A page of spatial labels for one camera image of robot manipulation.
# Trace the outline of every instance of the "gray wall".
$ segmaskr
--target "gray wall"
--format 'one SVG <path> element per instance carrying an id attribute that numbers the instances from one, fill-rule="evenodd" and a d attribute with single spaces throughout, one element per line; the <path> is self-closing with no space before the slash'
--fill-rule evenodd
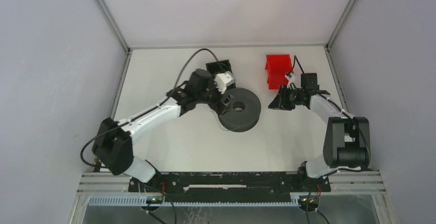
<path id="1" fill-rule="evenodd" d="M 65 223 L 124 52 L 94 0 L 0 0 L 0 52 L 0 222 Z"/>
<path id="2" fill-rule="evenodd" d="M 436 223 L 436 0 L 358 0 L 332 55 L 400 223 Z"/>

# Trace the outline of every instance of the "black cable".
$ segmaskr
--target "black cable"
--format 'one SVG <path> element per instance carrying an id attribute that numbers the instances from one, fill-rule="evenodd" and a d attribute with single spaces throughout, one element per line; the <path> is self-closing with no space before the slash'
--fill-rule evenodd
<path id="1" fill-rule="evenodd" d="M 112 129 L 109 129 L 109 130 L 107 130 L 107 131 L 105 131 L 105 132 L 103 132 L 103 133 L 100 133 L 100 134 L 98 134 L 98 135 L 96 135 L 95 137 L 93 137 L 93 138 L 91 138 L 83 147 L 82 147 L 82 149 L 80 150 L 80 159 L 83 161 L 83 163 L 85 163 L 86 165 L 88 165 L 88 166 L 97 166 L 97 165 L 95 165 L 95 164 L 92 164 L 92 163 L 90 163 L 90 162 L 87 162 L 86 160 L 85 160 L 85 158 L 83 158 L 83 152 L 85 152 L 85 149 L 86 149 L 86 147 L 88 147 L 94 140 L 96 140 L 97 138 L 99 138 L 99 137 L 101 137 L 101 136 L 103 136 L 103 135 L 105 135 L 105 134 L 107 134 L 107 133 L 110 133 L 110 132 L 113 132 L 114 130 L 116 130 L 116 129 L 118 129 L 118 128 L 120 128 L 120 127 L 123 127 L 123 126 L 125 126 L 125 125 L 127 125 L 128 124 L 128 122 L 126 122 L 126 123 L 123 123 L 123 124 L 121 124 L 121 125 L 119 125 L 119 126 L 117 126 L 117 127 L 114 127 L 114 128 L 112 128 Z"/>
<path id="2" fill-rule="evenodd" d="M 172 90 L 171 94 L 170 94 L 169 96 L 167 96 L 167 97 L 164 99 L 164 101 L 162 101 L 161 103 L 159 103 L 159 105 L 156 105 L 156 106 L 154 106 L 154 107 L 152 107 L 152 108 L 150 108 L 150 109 L 144 111 L 143 113 L 141 113 L 141 114 L 139 114 L 138 116 L 132 118 L 131 120 L 132 120 L 132 121 L 135 121 L 135 120 L 137 120 L 137 119 L 143 117 L 144 115 L 149 114 L 150 112 L 152 112 L 152 111 L 158 109 L 161 105 L 165 104 L 165 103 L 167 102 L 167 100 L 169 100 L 169 98 L 170 98 L 170 97 L 174 94 L 174 92 L 176 91 L 178 81 L 180 80 L 181 74 L 182 74 L 183 71 L 185 70 L 186 66 L 189 64 L 189 62 L 191 62 L 192 58 L 194 58 L 194 56 L 197 55 L 197 54 L 198 54 L 199 52 L 201 52 L 201 51 L 207 51 L 207 52 L 211 53 L 212 56 L 215 58 L 215 60 L 216 60 L 217 62 L 219 61 L 218 58 L 216 57 L 216 55 L 215 55 L 212 51 L 210 51 L 210 49 L 202 48 L 202 49 L 197 50 L 197 51 L 196 51 L 196 52 L 195 52 L 191 57 L 189 57 L 189 59 L 188 59 L 187 62 L 184 64 L 183 68 L 181 69 L 181 71 L 180 71 L 180 73 L 179 73 L 179 75 L 178 75 L 178 77 L 177 77 L 176 83 L 174 84 L 174 87 L 173 87 L 173 90 Z M 218 64 L 218 66 L 220 67 L 221 72 L 224 72 L 223 67 L 222 67 L 220 64 Z M 97 165 L 95 165 L 95 164 L 92 164 L 92 163 L 90 163 L 90 162 L 87 162 L 87 161 L 85 160 L 85 158 L 83 158 L 83 152 L 85 151 L 86 147 L 88 147 L 88 145 L 90 145 L 94 140 L 96 140 L 96 139 L 99 138 L 100 136 L 103 136 L 103 135 L 105 135 L 105 134 L 107 134 L 107 133 L 110 133 L 110 132 L 112 132 L 112 131 L 114 131 L 114 130 L 116 130 L 116 129 L 118 129 L 118 128 L 121 128 L 121 127 L 127 125 L 127 124 L 129 124 L 129 122 L 126 122 L 126 123 L 124 123 L 124 124 L 122 124 L 122 125 L 119 125 L 119 126 L 117 126 L 117 127 L 115 127 L 115 128 L 112 128 L 112 129 L 110 129 L 110 130 L 107 130 L 107 131 L 105 131 L 105 132 L 103 132 L 103 133 L 101 133 L 101 134 L 98 134 L 98 135 L 96 135 L 95 137 L 93 137 L 91 140 L 89 140 L 89 141 L 88 141 L 88 142 L 87 142 L 87 143 L 82 147 L 82 149 L 80 150 L 80 159 L 83 161 L 83 163 L 85 163 L 85 164 L 88 165 L 88 166 L 97 166 Z"/>
<path id="3" fill-rule="evenodd" d="M 351 123 L 353 123 L 353 125 L 354 125 L 354 126 L 356 127 L 356 129 L 358 130 L 359 135 L 362 136 L 362 140 L 363 140 L 363 142 L 364 142 L 365 149 L 366 149 L 365 153 L 366 153 L 366 157 L 367 157 L 367 162 L 369 162 L 369 161 L 371 160 L 371 153 L 370 153 L 370 151 L 369 151 L 368 143 L 367 143 L 367 140 L 366 140 L 366 138 L 365 138 L 365 136 L 364 136 L 364 133 L 363 133 L 362 130 L 360 129 L 360 127 L 359 127 L 359 125 L 357 124 L 357 122 L 356 122 L 353 118 L 351 118 L 347 113 L 342 112 L 342 108 L 340 108 L 340 107 L 339 107 L 339 106 L 338 106 L 334 101 L 328 99 L 327 97 L 325 97 L 325 96 L 323 96 L 323 95 L 319 95 L 319 96 L 321 96 L 322 98 L 324 98 L 325 100 L 327 100 L 328 102 L 330 102 L 331 104 L 333 104 L 333 106 L 335 106 L 335 108 L 338 109 L 339 112 L 341 112 L 341 113 L 342 113 L 342 114 L 343 114 L 343 115 L 344 115 L 348 120 L 351 121 Z M 368 166 L 369 166 L 369 164 L 366 163 L 365 168 L 362 168 L 361 170 L 353 170 L 353 169 L 341 169 L 341 170 L 343 170 L 343 171 L 350 171 L 350 172 L 363 172 L 363 171 L 366 170 L 366 168 L 368 168 Z"/>
<path id="4" fill-rule="evenodd" d="M 315 181 L 315 186 L 318 185 L 318 181 L 320 179 L 322 179 L 323 177 L 324 176 L 321 176 Z M 311 197 L 312 189 L 313 189 L 313 187 L 309 189 L 309 194 L 307 195 L 307 199 L 306 199 L 306 219 L 307 219 L 308 224 L 311 224 L 311 221 L 309 220 L 309 204 L 310 204 L 310 197 Z"/>
<path id="5" fill-rule="evenodd" d="M 303 70 L 303 67 L 301 67 L 301 65 L 300 65 L 300 61 L 298 60 L 298 58 L 297 58 L 297 56 L 296 55 L 294 55 L 294 65 L 295 65 L 295 61 L 297 61 L 297 63 L 298 63 L 298 66 L 300 67 L 300 69 L 301 69 L 301 72 L 304 74 L 304 70 Z"/>
<path id="6" fill-rule="evenodd" d="M 294 70 L 294 67 L 295 67 L 295 55 L 294 55 L 294 62 L 292 63 L 292 68 L 290 69 L 290 71 L 289 72 L 291 72 L 292 73 L 292 71 Z"/>
<path id="7" fill-rule="evenodd" d="M 151 162 L 149 162 L 148 160 L 146 160 L 146 162 L 148 163 L 148 164 L 150 164 L 150 166 L 154 169 L 154 171 L 156 171 L 157 173 L 159 173 L 160 174 L 160 171 L 151 163 Z"/>
<path id="8" fill-rule="evenodd" d="M 327 220 L 327 217 L 321 213 L 321 211 L 316 210 L 316 212 L 318 212 L 318 214 L 320 214 L 322 216 L 322 218 L 324 218 L 324 220 L 327 222 L 327 224 L 330 224 L 329 220 Z"/>
<path id="9" fill-rule="evenodd" d="M 166 224 L 163 220 L 161 220 L 159 217 L 157 217 L 155 214 L 153 214 L 152 212 L 148 211 L 147 214 L 149 214 L 151 217 L 155 218 L 157 221 L 159 221 L 162 224 Z"/>
<path id="10" fill-rule="evenodd" d="M 157 189 L 155 189 L 155 188 L 153 188 L 153 187 L 151 187 L 151 186 L 149 186 L 149 185 L 146 185 L 146 184 L 143 183 L 143 186 L 146 187 L 146 188 L 151 189 L 152 191 L 155 191 L 155 192 L 161 193 L 161 194 L 165 197 L 165 200 L 168 199 L 168 202 L 170 202 L 171 206 L 173 207 L 173 212 L 174 212 L 174 224 L 177 224 L 177 212 L 176 212 L 176 207 L 174 206 L 174 204 L 173 204 L 173 202 L 171 201 L 171 199 L 170 199 L 170 198 L 169 198 L 165 193 L 163 193 L 163 192 L 161 192 L 161 191 L 159 191 L 159 190 L 157 190 Z"/>
<path id="11" fill-rule="evenodd" d="M 298 90 L 297 86 L 295 86 L 294 83 L 291 83 L 291 84 L 290 84 L 290 88 L 291 88 L 291 89 L 296 89 L 296 90 Z"/>

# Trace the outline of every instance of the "white wall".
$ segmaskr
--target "white wall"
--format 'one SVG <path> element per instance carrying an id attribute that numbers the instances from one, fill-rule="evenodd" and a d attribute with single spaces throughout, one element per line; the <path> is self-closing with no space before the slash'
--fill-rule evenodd
<path id="1" fill-rule="evenodd" d="M 436 0 L 358 0 L 333 46 L 400 223 L 436 223 Z"/>
<path id="2" fill-rule="evenodd" d="M 94 0 L 0 0 L 0 21 L 0 222 L 66 223 L 124 52 Z"/>
<path id="3" fill-rule="evenodd" d="M 106 0 L 131 47 L 326 44 L 348 0 Z"/>

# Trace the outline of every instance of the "black bracket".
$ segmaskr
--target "black bracket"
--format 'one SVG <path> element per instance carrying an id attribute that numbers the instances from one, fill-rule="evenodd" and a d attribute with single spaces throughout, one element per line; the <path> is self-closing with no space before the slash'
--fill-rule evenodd
<path id="1" fill-rule="evenodd" d="M 111 118 L 104 119 L 95 139 L 92 151 L 113 175 L 124 173 L 133 162 L 132 138 Z"/>
<path id="2" fill-rule="evenodd" d="M 368 150 L 370 149 L 369 121 L 364 117 L 354 117 L 365 136 Z M 354 138 L 352 142 L 345 142 L 345 134 Z M 353 122 L 341 117 L 330 117 L 325 133 L 324 161 L 331 168 L 338 166 L 358 167 L 369 164 L 370 155 L 367 155 L 363 137 Z"/>
<path id="3" fill-rule="evenodd" d="M 158 178 L 150 186 L 175 202 L 288 202 L 290 193 L 306 192 L 317 184 L 323 192 L 331 191 L 328 178 L 317 181 L 297 172 L 171 172 Z M 129 192 L 138 192 L 138 184 L 132 178 Z"/>
<path id="4" fill-rule="evenodd" d="M 233 73 L 229 60 L 206 63 L 206 70 L 211 74 L 222 73 L 222 70 L 224 70 L 224 72 L 229 71 Z M 236 83 L 233 83 L 227 87 L 227 89 L 233 89 L 233 88 L 236 88 Z"/>

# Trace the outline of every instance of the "red wire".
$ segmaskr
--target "red wire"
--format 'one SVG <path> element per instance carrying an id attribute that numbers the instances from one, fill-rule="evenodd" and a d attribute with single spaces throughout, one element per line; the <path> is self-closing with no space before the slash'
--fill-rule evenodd
<path id="1" fill-rule="evenodd" d="M 162 192 L 165 193 L 165 182 L 162 181 L 160 184 L 162 185 Z"/>
<path id="2" fill-rule="evenodd" d="M 317 197 L 320 197 L 321 196 L 321 192 L 322 192 L 321 187 L 318 184 L 316 186 L 318 187 L 318 195 L 317 195 Z"/>

